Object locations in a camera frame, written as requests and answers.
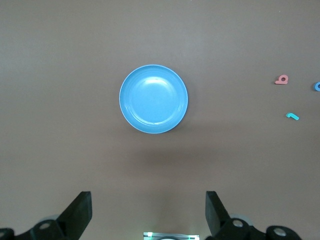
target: small toy piece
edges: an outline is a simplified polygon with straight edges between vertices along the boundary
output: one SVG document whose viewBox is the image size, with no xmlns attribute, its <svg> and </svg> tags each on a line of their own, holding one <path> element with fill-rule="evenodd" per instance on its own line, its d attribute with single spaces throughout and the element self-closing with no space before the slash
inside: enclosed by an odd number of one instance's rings
<svg viewBox="0 0 320 240">
<path fill-rule="evenodd" d="M 316 90 L 317 92 L 320 92 L 320 81 L 314 84 L 314 90 Z"/>
<path fill-rule="evenodd" d="M 297 115 L 295 115 L 294 113 L 292 113 L 292 112 L 288 112 L 286 114 L 286 117 L 287 118 L 293 118 L 294 120 L 299 120 L 299 117 Z"/>
<path fill-rule="evenodd" d="M 288 76 L 287 75 L 281 75 L 277 81 L 275 81 L 275 84 L 287 84 L 288 83 Z"/>
</svg>

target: plate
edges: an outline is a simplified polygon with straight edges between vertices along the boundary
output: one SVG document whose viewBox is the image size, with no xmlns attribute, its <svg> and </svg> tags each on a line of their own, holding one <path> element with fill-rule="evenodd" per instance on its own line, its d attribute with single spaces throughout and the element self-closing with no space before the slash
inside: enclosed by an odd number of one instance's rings
<svg viewBox="0 0 320 240">
<path fill-rule="evenodd" d="M 188 92 L 182 79 L 162 65 L 145 65 L 132 71 L 119 94 L 124 118 L 136 129 L 161 134 L 184 118 Z"/>
</svg>

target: metal screw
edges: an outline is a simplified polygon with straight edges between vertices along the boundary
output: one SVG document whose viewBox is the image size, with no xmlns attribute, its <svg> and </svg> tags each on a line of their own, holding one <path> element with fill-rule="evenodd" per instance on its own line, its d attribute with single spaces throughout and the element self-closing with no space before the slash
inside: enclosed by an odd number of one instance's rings
<svg viewBox="0 0 320 240">
<path fill-rule="evenodd" d="M 281 236 L 281 237 L 285 237 L 287 236 L 287 233 L 285 232 L 285 230 L 281 229 L 281 228 L 275 228 L 273 229 L 274 233 L 277 234 L 278 236 Z"/>
<path fill-rule="evenodd" d="M 47 229 L 48 227 L 50 226 L 50 223 L 44 223 L 44 224 L 42 224 L 40 227 L 39 227 L 39 229 L 40 230 L 43 230 L 43 229 Z"/>
<path fill-rule="evenodd" d="M 233 220 L 232 223 L 233 223 L 233 225 L 235 225 L 238 228 L 242 228 L 244 226 L 244 224 L 240 220 Z"/>
</svg>

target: tabletop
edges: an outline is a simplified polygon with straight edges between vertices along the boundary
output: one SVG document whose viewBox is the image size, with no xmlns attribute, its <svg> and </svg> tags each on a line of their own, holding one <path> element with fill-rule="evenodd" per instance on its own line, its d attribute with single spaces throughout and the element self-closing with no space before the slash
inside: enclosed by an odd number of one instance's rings
<svg viewBox="0 0 320 240">
<path fill-rule="evenodd" d="M 203 240 L 216 191 L 260 231 L 320 239 L 319 12 L 318 0 L 2 0 L 0 227 L 23 233 L 91 191 L 82 240 Z M 124 79 L 148 64 L 187 88 L 166 133 L 120 110 Z"/>
</svg>

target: pink toy piece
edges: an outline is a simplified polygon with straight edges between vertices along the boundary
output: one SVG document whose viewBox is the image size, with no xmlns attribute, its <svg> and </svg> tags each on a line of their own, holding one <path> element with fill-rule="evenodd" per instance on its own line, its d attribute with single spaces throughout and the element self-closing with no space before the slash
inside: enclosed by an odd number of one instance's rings
<svg viewBox="0 0 320 240">
<path fill-rule="evenodd" d="M 288 83 L 288 76 L 287 75 L 281 75 L 277 81 L 275 81 L 275 84 L 287 84 Z"/>
</svg>

